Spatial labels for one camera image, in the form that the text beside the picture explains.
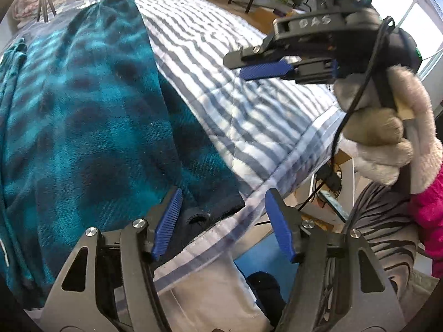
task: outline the window frame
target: window frame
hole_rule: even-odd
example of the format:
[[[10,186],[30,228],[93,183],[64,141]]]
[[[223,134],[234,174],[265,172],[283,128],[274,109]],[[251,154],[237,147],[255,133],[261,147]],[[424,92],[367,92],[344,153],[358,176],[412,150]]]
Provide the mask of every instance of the window frame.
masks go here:
[[[434,6],[434,4],[430,0],[413,0],[411,5],[409,6],[406,14],[403,16],[402,20],[397,22],[396,25],[398,27],[401,27],[402,23],[405,21],[408,14],[411,12],[411,9],[413,6],[418,3],[419,6],[425,11],[425,13],[429,16],[429,18],[433,21],[433,23],[437,26],[437,28],[443,33],[443,12],[440,10],[440,13],[437,11],[437,8]],[[443,48],[443,43],[440,45],[440,47],[437,49],[441,50]],[[440,60],[440,58],[443,56],[443,51],[437,53],[435,56],[433,56],[431,59],[426,60],[424,63],[426,63],[425,68],[420,71],[419,77],[421,79],[424,79],[429,72],[433,69],[433,67],[436,65],[436,63]]]

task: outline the blue mat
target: blue mat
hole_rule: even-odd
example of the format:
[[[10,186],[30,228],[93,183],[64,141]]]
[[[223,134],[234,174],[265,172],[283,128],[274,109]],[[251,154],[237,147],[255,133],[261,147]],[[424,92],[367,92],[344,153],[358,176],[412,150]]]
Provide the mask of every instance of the blue mat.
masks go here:
[[[263,271],[275,277],[280,285],[282,298],[287,302],[297,273],[298,263],[291,264],[280,251],[275,235],[272,234],[235,261],[245,277]]]

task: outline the blue gripper pad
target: blue gripper pad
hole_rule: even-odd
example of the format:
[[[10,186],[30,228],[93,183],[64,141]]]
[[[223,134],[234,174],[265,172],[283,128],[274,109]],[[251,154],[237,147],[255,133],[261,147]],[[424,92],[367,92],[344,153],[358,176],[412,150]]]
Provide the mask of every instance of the blue gripper pad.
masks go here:
[[[243,67],[240,70],[239,76],[246,81],[270,79],[272,77],[284,76],[291,70],[293,70],[292,65],[282,59],[279,62]]]
[[[271,221],[272,228],[275,233],[278,245],[283,255],[292,262],[296,257],[294,247],[292,245],[292,233],[287,225],[282,211],[270,190],[264,196],[264,206],[267,216]]]

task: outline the beige glove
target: beige glove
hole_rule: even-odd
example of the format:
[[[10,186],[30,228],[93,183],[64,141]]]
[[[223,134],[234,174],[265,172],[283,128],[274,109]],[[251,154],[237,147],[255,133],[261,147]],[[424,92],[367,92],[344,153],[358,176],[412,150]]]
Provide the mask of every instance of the beige glove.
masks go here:
[[[395,111],[380,108],[375,85],[371,81],[357,110],[343,130],[343,136],[355,143],[356,170],[384,185],[393,185],[400,167],[411,163],[411,193],[424,191],[436,178],[442,164],[442,144],[436,138],[436,127],[429,94],[407,68],[388,69],[393,94],[415,115],[403,138],[403,123]],[[347,111],[363,81],[363,75],[337,80],[334,94],[340,107]]]

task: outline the striped comforter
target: striped comforter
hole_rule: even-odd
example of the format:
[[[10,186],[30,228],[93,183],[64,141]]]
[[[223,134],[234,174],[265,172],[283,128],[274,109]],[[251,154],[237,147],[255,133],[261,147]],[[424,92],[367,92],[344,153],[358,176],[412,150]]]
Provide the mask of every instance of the striped comforter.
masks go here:
[[[72,0],[64,11],[96,0]],[[240,181],[245,208],[197,237],[155,271],[169,289],[231,247],[264,212],[264,194],[287,195],[330,154],[343,113],[323,85],[243,81],[222,59],[264,35],[205,0],[136,0],[159,71],[176,88]],[[38,33],[31,22],[22,33]]]

